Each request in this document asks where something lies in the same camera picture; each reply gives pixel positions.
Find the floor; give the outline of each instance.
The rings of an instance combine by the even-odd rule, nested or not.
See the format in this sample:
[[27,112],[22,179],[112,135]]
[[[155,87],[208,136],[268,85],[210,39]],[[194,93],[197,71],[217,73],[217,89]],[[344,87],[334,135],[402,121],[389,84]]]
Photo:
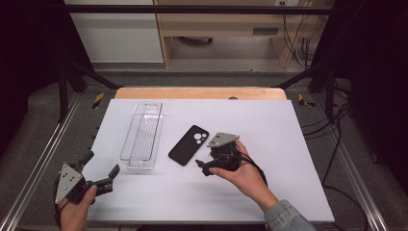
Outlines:
[[[281,68],[267,38],[215,38],[211,44],[179,38],[173,44],[168,68],[162,64],[95,64],[95,68],[102,76],[124,86],[271,87],[293,77],[302,71],[303,66],[293,59],[288,68]],[[19,220],[16,230],[57,230],[53,220],[52,184],[60,163],[75,162],[88,152],[109,99],[115,96],[114,90],[100,86],[91,79],[86,80],[89,88],[85,93],[69,94],[71,99],[79,97],[77,110],[64,128],[63,138],[51,149],[49,159],[44,158],[43,154],[59,126],[58,88],[51,85],[35,92],[29,99],[29,112],[0,163],[0,218],[9,214],[18,198],[29,198],[21,200],[25,201],[22,206],[26,209],[15,217]],[[308,82],[305,79],[286,89],[305,134],[324,124],[319,107],[314,107],[321,95],[309,94],[305,88]],[[338,80],[338,83],[349,88],[346,80]],[[104,92],[105,96],[98,109],[94,110],[91,105],[99,92]],[[300,94],[305,103],[299,103]],[[337,92],[335,113],[346,102],[346,95]],[[386,166],[372,161],[370,146],[352,115],[349,112],[342,118],[341,140],[347,155],[361,174],[380,218],[385,221],[387,229],[373,230],[408,230],[408,196]],[[331,134],[334,134],[331,130],[324,130],[305,136],[320,178],[324,177],[335,147]],[[352,177],[347,175],[348,171],[344,170],[342,157],[340,154],[335,157],[327,184],[359,200],[359,192],[354,188]],[[39,173],[38,182],[32,185],[33,181],[27,182],[27,179],[34,178],[31,175],[33,169],[38,168],[38,160],[43,159],[46,160],[46,168]],[[32,193],[22,191],[28,189],[27,186],[33,188]],[[338,225],[344,230],[364,229],[365,216],[351,200],[330,189],[326,193]],[[96,230],[117,229],[117,226],[105,223],[90,223],[89,227]],[[137,226],[127,225],[123,228],[135,230]],[[338,230],[332,224],[316,224],[316,228]]]

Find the metal bracket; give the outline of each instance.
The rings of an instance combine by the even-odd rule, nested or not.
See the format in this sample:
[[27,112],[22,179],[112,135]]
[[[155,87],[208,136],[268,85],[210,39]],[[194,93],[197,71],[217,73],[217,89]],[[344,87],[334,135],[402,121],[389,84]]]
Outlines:
[[60,173],[60,184],[58,185],[55,203],[59,204],[72,189],[83,178],[83,175],[67,164],[63,164],[63,169]]
[[228,133],[220,133],[218,132],[207,144],[208,147],[220,147],[229,142],[239,139],[240,136],[228,134]]

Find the black curtain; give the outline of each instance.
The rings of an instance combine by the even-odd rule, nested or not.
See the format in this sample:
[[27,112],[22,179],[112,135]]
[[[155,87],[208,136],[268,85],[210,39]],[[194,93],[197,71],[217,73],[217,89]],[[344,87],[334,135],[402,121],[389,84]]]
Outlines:
[[[329,56],[335,77],[350,80],[350,101],[372,151],[408,193],[408,1],[367,0],[360,10],[354,1],[336,3],[354,4],[348,18],[357,14]],[[324,57],[346,22],[330,17],[314,61]]]
[[62,64],[75,61],[93,70],[69,13],[45,11],[44,4],[64,1],[0,1],[0,157],[27,112],[33,91],[58,82]]

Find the phone case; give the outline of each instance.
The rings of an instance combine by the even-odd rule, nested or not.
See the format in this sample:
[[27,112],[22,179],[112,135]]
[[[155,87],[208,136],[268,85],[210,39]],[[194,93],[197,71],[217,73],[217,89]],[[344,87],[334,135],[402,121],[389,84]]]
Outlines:
[[181,140],[170,150],[168,157],[178,164],[185,166],[198,148],[208,139],[209,133],[193,125]]

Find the aluminum rail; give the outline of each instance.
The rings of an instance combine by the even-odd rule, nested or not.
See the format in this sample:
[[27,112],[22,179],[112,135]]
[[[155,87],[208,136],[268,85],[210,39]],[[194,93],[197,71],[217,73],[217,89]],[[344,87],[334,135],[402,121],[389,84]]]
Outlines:
[[308,14],[348,13],[332,7],[256,7],[192,5],[46,5],[46,10],[69,13],[224,13],[224,14]]
[[25,209],[27,208],[28,203],[30,202],[31,197],[36,190],[39,181],[44,174],[48,163],[50,162],[51,158],[54,155],[55,150],[60,143],[66,127],[68,126],[69,122],[71,121],[73,115],[76,112],[78,107],[78,102],[81,99],[81,93],[74,93],[73,98],[70,102],[68,114],[61,123],[58,123],[56,129],[54,130],[53,135],[51,136],[48,144],[45,146],[44,150],[39,157],[36,166],[32,170],[29,178],[27,179],[23,189],[21,190],[20,194],[18,195],[17,199],[15,200],[13,206],[7,213],[7,215],[3,218],[0,224],[1,231],[13,231],[18,222],[21,219]]
[[[324,103],[321,95],[312,94],[314,101],[316,102],[317,107],[320,110],[320,113],[324,118],[326,118],[326,113],[324,111]],[[330,133],[332,142],[336,144],[336,141],[339,137],[339,133],[337,130]],[[370,194],[369,189],[367,188],[366,184],[364,183],[363,178],[361,177],[357,167],[354,165],[350,155],[348,154],[347,149],[345,148],[344,143],[342,140],[339,140],[339,149],[338,155],[339,159],[342,163],[344,168],[345,174],[350,181],[351,187],[353,188],[354,192],[356,193],[357,199],[360,202],[361,207],[366,212],[367,219],[373,231],[388,231],[387,225],[382,218],[377,206],[375,205],[374,200]]]

